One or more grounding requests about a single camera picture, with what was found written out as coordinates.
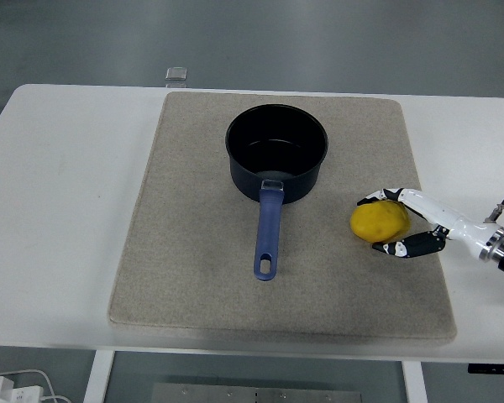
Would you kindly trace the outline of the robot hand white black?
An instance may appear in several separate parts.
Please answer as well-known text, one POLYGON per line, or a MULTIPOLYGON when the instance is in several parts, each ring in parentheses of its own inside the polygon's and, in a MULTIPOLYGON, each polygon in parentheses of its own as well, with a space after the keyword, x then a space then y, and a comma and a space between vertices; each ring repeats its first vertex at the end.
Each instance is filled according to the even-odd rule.
POLYGON ((396 242, 373 243, 372 248, 385 254, 409 259, 437 253, 447 240, 463 242, 477 259, 488 260, 504 232, 496 223, 473 221, 419 190, 399 188, 376 191, 357 202, 358 206, 379 201, 401 203, 432 225, 432 229, 396 242))

